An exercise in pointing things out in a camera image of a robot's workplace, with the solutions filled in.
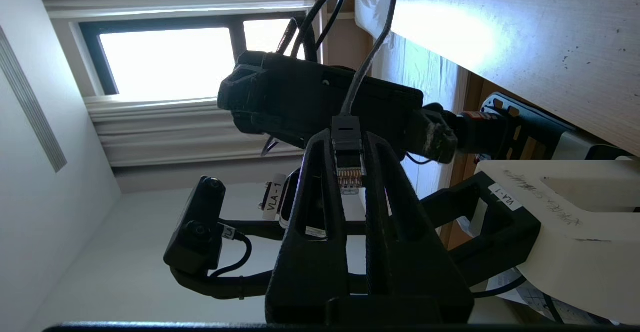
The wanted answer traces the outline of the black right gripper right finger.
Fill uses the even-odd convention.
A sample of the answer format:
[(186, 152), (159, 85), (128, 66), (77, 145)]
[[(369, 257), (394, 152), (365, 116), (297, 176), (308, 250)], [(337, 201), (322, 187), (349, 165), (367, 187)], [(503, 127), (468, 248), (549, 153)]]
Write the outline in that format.
[(466, 324), (474, 298), (390, 144), (363, 138), (366, 279), (395, 324)]

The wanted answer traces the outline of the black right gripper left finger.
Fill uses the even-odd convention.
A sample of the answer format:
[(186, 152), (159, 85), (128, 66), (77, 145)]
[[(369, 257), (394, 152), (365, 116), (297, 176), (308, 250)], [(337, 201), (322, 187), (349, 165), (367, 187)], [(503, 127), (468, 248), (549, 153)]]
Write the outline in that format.
[[(315, 199), (323, 206), (326, 238), (307, 238)], [(274, 324), (323, 324), (331, 300), (349, 296), (346, 220), (335, 173), (330, 130), (310, 139), (294, 202), (265, 296), (265, 316)]]

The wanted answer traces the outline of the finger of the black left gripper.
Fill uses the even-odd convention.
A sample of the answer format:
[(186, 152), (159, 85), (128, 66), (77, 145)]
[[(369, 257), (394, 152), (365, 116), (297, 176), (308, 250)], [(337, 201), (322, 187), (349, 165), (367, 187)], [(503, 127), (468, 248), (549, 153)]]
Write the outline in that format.
[(449, 164), (455, 156), (458, 138), (445, 121), (441, 104), (422, 106), (422, 91), (375, 77), (361, 84), (361, 127), (363, 133), (386, 140), (395, 156), (406, 154)]

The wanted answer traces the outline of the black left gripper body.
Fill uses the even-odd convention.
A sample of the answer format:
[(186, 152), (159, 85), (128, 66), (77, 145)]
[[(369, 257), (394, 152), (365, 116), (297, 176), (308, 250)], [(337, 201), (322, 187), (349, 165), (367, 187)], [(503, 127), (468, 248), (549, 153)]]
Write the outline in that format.
[(231, 113), (243, 134), (305, 149), (313, 136), (332, 128), (354, 76), (352, 68), (246, 51), (221, 82), (217, 106)]

